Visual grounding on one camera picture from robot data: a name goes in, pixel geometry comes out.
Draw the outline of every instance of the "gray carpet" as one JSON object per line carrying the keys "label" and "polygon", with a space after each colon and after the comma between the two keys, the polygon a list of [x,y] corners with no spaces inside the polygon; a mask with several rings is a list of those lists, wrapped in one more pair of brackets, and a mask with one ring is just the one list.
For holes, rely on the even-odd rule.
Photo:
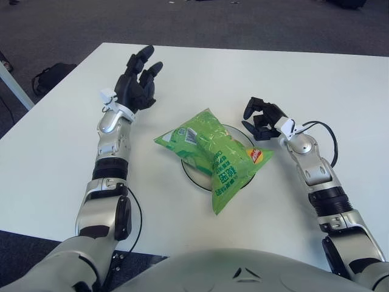
{"label": "gray carpet", "polygon": [[[21,0],[9,6],[3,0],[0,50],[34,102],[35,74],[59,61],[80,63],[102,42],[389,56],[388,0],[368,0],[358,10],[316,0],[231,1]],[[0,96],[17,120],[26,113],[1,82]],[[11,126],[0,104],[0,137]],[[0,287],[57,244],[0,232]],[[131,255],[112,286],[162,259]]]}

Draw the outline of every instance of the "black bag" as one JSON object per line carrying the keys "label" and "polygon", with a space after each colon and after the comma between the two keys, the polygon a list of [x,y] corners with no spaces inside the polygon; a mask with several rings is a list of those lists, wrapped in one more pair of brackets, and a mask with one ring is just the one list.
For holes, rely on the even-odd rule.
{"label": "black bag", "polygon": [[[55,85],[59,84],[62,79],[76,68],[76,66],[76,64],[57,63],[50,68],[46,68],[31,80],[32,90],[36,96],[46,95]],[[37,78],[38,86],[35,87],[35,80]]]}

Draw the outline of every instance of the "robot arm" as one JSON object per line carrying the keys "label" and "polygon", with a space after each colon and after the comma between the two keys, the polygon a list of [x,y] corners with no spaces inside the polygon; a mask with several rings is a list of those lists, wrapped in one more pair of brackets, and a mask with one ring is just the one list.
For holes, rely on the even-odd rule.
{"label": "robot arm", "polygon": [[256,140],[279,137],[296,162],[320,229],[327,233],[322,244],[332,272],[369,289],[389,291],[389,263],[360,213],[351,206],[330,163],[320,156],[317,141],[274,104],[252,97],[244,119],[254,111],[262,112],[253,117],[254,125],[242,123]]}
{"label": "robot arm", "polygon": [[147,46],[132,55],[115,91],[101,92],[105,107],[98,124],[98,152],[92,180],[76,221],[76,236],[58,245],[24,277],[4,291],[97,291],[109,271],[112,252],[131,232],[131,203],[127,196],[129,132],[138,110],[155,102],[154,77],[158,62],[137,75],[153,54]]}

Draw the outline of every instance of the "black cable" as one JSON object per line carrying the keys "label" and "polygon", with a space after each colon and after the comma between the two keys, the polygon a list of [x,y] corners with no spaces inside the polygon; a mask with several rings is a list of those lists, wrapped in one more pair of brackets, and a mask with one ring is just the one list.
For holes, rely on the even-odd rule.
{"label": "black cable", "polygon": [[139,214],[140,214],[140,226],[139,226],[138,236],[136,237],[135,242],[134,242],[132,248],[128,251],[128,253],[130,253],[130,252],[132,252],[132,251],[134,250],[135,245],[138,243],[138,240],[139,240],[139,237],[140,237],[140,233],[141,233],[141,231],[142,231],[142,226],[143,226],[143,214],[142,214],[142,209],[140,208],[140,204],[139,204],[139,202],[138,202],[138,199],[136,198],[136,196],[134,195],[134,193],[132,192],[132,190],[131,190],[129,187],[127,187],[127,189],[129,190],[129,192],[130,192],[131,195],[133,196],[133,198],[134,198],[136,204],[138,205]]}
{"label": "black cable", "polygon": [[305,129],[302,129],[301,131],[297,132],[296,134],[302,133],[302,132],[312,128],[315,125],[322,125],[323,127],[325,127],[327,129],[327,131],[329,132],[329,134],[331,135],[332,140],[334,141],[334,157],[333,157],[332,162],[331,162],[331,167],[334,167],[336,165],[336,162],[338,161],[339,151],[338,151],[338,142],[336,140],[336,137],[335,137],[333,130],[331,129],[331,127],[329,125],[327,125],[326,123],[323,123],[321,121],[318,121],[318,120],[312,120],[310,122],[306,122],[303,124],[303,126],[305,127],[309,124],[312,124],[312,125],[310,125],[309,127],[305,128]]}
{"label": "black cable", "polygon": [[5,108],[8,110],[8,112],[10,113],[11,120],[12,120],[13,124],[16,124],[15,118],[13,117],[13,113],[12,113],[11,109],[8,107],[8,105],[5,103],[4,99],[2,99],[1,96],[0,96],[0,100],[1,100],[2,104],[5,106]]}
{"label": "black cable", "polygon": [[131,249],[128,251],[128,253],[123,257],[123,258],[120,258],[118,257],[118,261],[114,261],[112,260],[110,266],[109,266],[109,270],[108,270],[108,274],[106,276],[106,279],[104,281],[104,284],[100,290],[100,292],[107,292],[108,291],[108,286],[111,284],[112,282],[112,277],[113,277],[113,274],[115,271],[120,271],[120,266],[122,265],[124,259],[127,257],[128,254],[130,254],[134,248],[135,248],[135,245],[138,243],[138,240],[139,240],[139,237],[140,237],[140,233],[142,231],[142,226],[143,226],[143,213],[142,213],[142,209],[140,208],[140,204],[138,202],[138,199],[136,198],[135,194],[132,192],[132,190],[127,187],[127,189],[129,190],[129,192],[131,193],[131,195],[133,196],[137,206],[138,206],[138,209],[139,209],[139,214],[140,214],[140,226],[139,226],[139,232],[138,232],[138,235],[135,239],[135,242],[133,244],[133,246],[131,247]]}

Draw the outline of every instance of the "green snack bag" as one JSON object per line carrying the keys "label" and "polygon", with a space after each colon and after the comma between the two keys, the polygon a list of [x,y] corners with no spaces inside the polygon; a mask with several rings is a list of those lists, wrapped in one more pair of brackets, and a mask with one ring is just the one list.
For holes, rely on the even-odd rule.
{"label": "green snack bag", "polygon": [[188,121],[179,128],[154,139],[154,141],[175,152],[187,164],[211,176],[213,170],[212,162],[197,146],[196,131],[191,128],[192,126],[190,121]]}
{"label": "green snack bag", "polygon": [[245,149],[209,109],[154,141],[212,176],[212,206],[216,215],[273,155],[270,150]]}

